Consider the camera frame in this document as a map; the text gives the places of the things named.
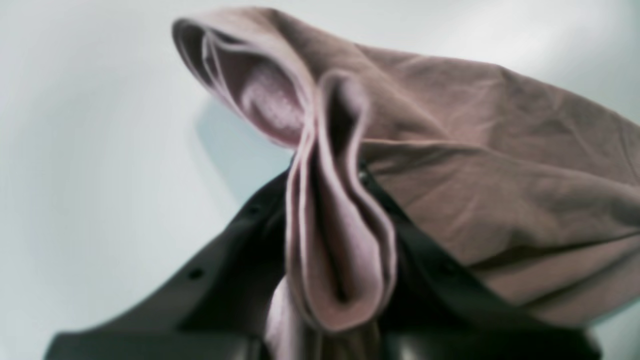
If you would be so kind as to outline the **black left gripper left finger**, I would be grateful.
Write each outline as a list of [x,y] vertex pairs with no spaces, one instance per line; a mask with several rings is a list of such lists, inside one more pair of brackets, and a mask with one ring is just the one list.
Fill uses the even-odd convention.
[[288,171],[159,289],[102,325],[61,332],[46,360],[270,360],[263,338],[284,276]]

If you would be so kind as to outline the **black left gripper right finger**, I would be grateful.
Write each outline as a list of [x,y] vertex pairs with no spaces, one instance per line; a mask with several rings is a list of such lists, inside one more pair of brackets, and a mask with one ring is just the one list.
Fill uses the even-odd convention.
[[423,232],[374,179],[358,170],[397,240],[397,286],[379,319],[384,360],[599,360],[582,328],[554,326],[487,289]]

